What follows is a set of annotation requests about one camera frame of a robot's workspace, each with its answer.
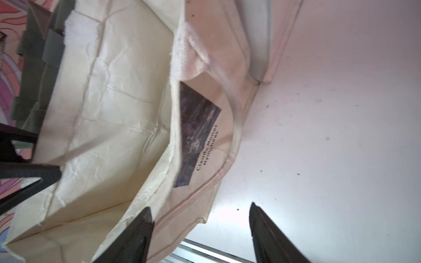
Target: black plastic part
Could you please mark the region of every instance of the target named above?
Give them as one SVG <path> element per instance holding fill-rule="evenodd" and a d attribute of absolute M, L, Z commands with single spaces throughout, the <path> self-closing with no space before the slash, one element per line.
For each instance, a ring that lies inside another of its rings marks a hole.
<path fill-rule="evenodd" d="M 58 182 L 61 178 L 59 166 L 32 164 L 20 157 L 15 151 L 12 140 L 35 145 L 38 135 L 0 124 L 0 179 L 40 178 L 40 180 L 0 199 L 0 215 Z"/>
<path fill-rule="evenodd" d="M 249 219 L 257 263 L 310 263 L 255 203 Z"/>
<path fill-rule="evenodd" d="M 94 263 L 144 263 L 151 242 L 154 222 L 146 207 Z"/>
<path fill-rule="evenodd" d="M 0 162 L 0 179 L 31 177 L 38 177 L 40 180 L 0 199 L 0 215 L 58 182 L 61 178 L 60 167 L 55 165 Z"/>

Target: white table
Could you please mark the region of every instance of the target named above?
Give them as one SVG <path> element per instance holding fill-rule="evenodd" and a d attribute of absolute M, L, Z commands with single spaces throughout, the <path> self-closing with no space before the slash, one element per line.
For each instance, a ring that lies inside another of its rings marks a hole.
<path fill-rule="evenodd" d="M 421 262 L 421 1 L 304 1 L 187 238 L 255 261 L 251 202 L 314 263 Z"/>

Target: wrinkled canvas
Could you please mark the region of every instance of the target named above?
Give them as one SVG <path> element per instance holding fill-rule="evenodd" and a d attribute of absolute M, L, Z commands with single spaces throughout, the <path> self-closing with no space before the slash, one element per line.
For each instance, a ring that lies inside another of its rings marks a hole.
<path fill-rule="evenodd" d="M 65 45 L 34 156 L 63 176 L 19 205 L 7 248 L 91 262 L 151 207 L 158 262 L 206 221 L 258 87 L 234 1 L 77 1 Z"/>

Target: white surface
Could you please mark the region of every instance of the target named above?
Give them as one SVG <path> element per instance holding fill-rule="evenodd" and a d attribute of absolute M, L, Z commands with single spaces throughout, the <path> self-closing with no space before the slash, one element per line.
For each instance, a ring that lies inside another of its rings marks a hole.
<path fill-rule="evenodd" d="M 314 263 L 420 262 L 420 49 L 419 0 L 305 0 L 187 238 L 255 261 L 255 202 Z"/>

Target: cream canvas bag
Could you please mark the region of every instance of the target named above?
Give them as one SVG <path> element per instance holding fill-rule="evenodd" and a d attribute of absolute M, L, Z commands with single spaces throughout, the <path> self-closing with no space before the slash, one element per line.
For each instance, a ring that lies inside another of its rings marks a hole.
<path fill-rule="evenodd" d="M 257 91 L 235 3 L 78 0 L 65 45 L 34 155 L 62 179 L 18 206 L 6 246 L 92 262 L 150 207 L 158 262 L 206 221 Z"/>

